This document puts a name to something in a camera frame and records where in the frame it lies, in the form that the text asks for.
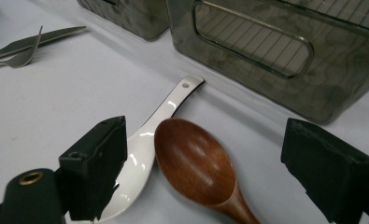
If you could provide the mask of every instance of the metal grid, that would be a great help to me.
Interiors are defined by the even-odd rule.
[[[313,57],[301,37],[218,8],[199,6],[196,29],[205,39],[250,59],[283,77],[302,74]]]
[[[369,0],[282,0],[369,29]]]

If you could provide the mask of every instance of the wooden spoon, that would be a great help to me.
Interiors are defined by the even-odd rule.
[[[229,156],[207,131],[184,119],[166,119],[154,137],[157,162],[179,193],[239,223],[259,223],[246,205]]]

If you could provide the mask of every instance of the fork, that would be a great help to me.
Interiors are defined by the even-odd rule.
[[[0,61],[0,66],[6,65],[11,68],[19,68],[19,67],[23,67],[26,64],[28,64],[32,60],[35,50],[38,47],[39,40],[41,39],[41,31],[42,31],[42,26],[39,29],[39,33],[35,40],[34,45],[30,49],[26,50],[25,52],[17,54],[15,57],[12,57],[9,60]]]

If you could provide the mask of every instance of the spoon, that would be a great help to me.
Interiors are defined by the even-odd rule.
[[[239,223],[259,223],[246,205],[228,154],[207,131],[185,119],[166,119],[154,144],[164,176],[180,194]]]
[[[42,26],[39,29],[38,36],[35,40],[35,43],[30,49],[26,50],[25,52],[15,55],[15,57],[12,57],[9,60],[0,61],[0,66],[6,65],[11,68],[20,68],[28,64],[32,60],[33,55],[35,54],[35,50],[38,47],[39,40],[41,39],[41,31],[42,31]]]
[[[125,211],[137,199],[149,179],[154,163],[154,133],[158,125],[172,117],[187,97],[205,81],[186,76],[170,92],[145,124],[127,140],[128,160],[117,178],[120,186],[114,192],[99,221],[111,219]]]

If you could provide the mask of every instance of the wooden spoon bowl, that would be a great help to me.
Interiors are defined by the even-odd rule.
[[[238,186],[231,160],[220,143],[184,119],[166,119],[154,138],[157,162],[179,193],[239,223],[259,223]]]

